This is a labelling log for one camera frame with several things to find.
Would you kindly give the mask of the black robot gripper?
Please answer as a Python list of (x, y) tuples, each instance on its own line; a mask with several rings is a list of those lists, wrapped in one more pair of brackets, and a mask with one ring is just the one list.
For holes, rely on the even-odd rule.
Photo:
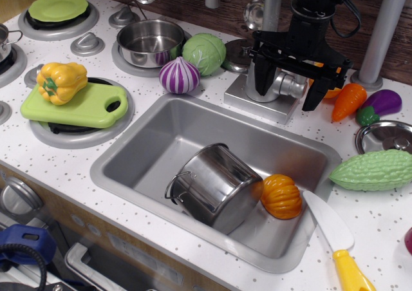
[(254, 46), (250, 51), (254, 59), (255, 89), (265, 96), (269, 91), (277, 67), (313, 79), (303, 104), (303, 111), (313, 111), (328, 91), (341, 88), (353, 62), (329, 46), (324, 38), (319, 42), (295, 44), (288, 41), (288, 32), (255, 31)]

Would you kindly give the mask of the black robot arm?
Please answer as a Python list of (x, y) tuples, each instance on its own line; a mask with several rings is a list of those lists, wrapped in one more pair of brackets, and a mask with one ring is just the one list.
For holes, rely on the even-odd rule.
[(304, 97), (303, 110), (313, 111), (328, 91), (342, 88), (353, 63), (325, 38), (341, 4), (359, 14), (350, 0), (292, 0), (288, 31), (255, 31), (247, 96), (257, 102), (272, 102), (280, 95)]

